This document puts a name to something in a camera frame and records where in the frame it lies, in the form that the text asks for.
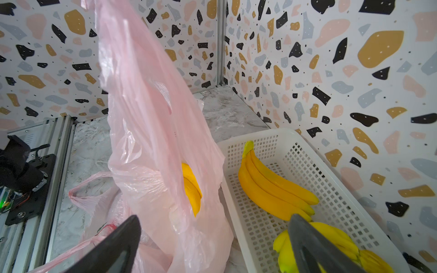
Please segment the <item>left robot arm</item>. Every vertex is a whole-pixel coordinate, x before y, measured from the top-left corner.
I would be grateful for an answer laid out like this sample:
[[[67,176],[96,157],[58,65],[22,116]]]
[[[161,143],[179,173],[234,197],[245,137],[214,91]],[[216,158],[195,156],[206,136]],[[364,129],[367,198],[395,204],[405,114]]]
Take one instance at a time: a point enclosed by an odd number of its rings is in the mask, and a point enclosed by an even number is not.
[[[1,150],[1,186],[15,192],[28,193],[44,179],[43,173],[27,162],[29,145],[16,135],[8,135],[9,143]]]

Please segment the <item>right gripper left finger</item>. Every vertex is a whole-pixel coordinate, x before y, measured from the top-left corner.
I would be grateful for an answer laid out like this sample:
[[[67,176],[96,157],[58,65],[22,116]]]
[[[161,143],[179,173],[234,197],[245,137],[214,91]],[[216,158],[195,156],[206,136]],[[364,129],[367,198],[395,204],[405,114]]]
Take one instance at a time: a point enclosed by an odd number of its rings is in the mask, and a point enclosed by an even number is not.
[[[66,272],[130,273],[140,238],[140,221],[132,215]]]

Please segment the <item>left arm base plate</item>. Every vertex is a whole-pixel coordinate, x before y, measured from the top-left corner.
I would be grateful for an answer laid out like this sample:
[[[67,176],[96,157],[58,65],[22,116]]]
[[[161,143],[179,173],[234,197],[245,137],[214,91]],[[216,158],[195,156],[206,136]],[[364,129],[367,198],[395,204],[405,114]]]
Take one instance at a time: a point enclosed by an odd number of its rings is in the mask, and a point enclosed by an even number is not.
[[[5,225],[19,224],[43,213],[55,163],[55,154],[46,155],[29,162],[29,165],[36,167],[43,173],[44,179],[31,192],[23,193],[22,197],[13,201]]]

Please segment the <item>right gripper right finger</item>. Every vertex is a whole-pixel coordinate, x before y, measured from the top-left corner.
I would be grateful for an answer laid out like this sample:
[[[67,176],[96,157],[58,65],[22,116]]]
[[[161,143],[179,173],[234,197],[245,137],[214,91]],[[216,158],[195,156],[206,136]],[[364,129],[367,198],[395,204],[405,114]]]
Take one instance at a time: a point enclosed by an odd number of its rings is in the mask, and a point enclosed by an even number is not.
[[[333,243],[313,228],[300,215],[291,216],[288,233],[300,273],[363,273]]]

